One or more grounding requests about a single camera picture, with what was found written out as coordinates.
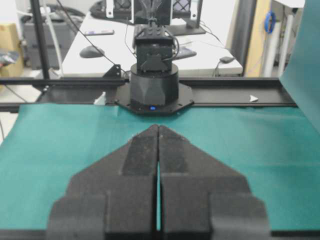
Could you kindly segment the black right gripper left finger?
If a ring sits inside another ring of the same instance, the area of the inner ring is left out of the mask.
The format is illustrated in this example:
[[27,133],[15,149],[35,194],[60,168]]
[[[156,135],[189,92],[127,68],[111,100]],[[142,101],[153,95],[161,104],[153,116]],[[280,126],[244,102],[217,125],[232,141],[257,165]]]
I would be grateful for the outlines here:
[[159,127],[73,175],[52,206],[49,240],[150,240],[156,224]]

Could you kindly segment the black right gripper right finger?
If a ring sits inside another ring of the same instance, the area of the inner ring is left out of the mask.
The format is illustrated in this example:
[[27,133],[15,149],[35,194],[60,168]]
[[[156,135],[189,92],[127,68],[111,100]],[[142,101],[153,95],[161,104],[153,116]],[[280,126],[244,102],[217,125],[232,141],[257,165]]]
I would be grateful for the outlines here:
[[158,135],[166,240],[268,240],[264,202],[247,178],[166,126]]

